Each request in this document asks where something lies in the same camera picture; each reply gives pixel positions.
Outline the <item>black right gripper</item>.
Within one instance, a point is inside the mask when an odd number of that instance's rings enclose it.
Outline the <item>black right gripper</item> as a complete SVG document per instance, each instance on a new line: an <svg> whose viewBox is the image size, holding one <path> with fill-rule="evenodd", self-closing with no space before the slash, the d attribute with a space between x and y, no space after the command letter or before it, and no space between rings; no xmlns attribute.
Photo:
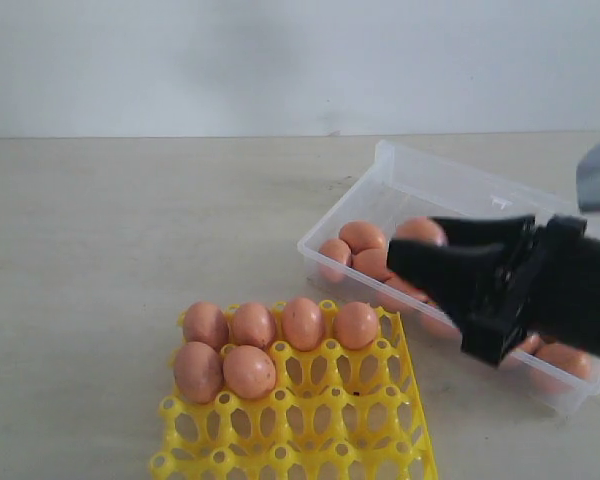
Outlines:
<svg viewBox="0 0 600 480"><path fill-rule="evenodd" d="M600 240L585 220L435 221L448 245L393 239L387 267L460 320L463 353L498 367L536 332L600 358Z"/></svg>

